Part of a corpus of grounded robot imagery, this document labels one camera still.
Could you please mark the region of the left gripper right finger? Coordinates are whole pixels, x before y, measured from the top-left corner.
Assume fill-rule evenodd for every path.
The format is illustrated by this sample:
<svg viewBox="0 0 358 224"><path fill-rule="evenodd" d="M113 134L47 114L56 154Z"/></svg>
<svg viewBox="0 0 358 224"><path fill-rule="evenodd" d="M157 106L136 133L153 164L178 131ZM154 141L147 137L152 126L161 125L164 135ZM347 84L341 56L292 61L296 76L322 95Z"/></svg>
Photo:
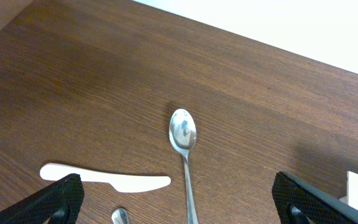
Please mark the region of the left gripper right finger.
<svg viewBox="0 0 358 224"><path fill-rule="evenodd" d="M358 210L288 172L277 172L272 197L281 223L358 224Z"/></svg>

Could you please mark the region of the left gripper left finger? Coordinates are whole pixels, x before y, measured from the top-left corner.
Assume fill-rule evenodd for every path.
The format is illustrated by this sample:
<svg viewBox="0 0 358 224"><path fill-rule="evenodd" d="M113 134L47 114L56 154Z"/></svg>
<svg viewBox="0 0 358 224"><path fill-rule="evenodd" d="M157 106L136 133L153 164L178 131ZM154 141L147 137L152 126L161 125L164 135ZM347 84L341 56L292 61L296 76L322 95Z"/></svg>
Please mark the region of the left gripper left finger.
<svg viewBox="0 0 358 224"><path fill-rule="evenodd" d="M0 223L75 223L85 191L78 174L69 174L0 211Z"/></svg>

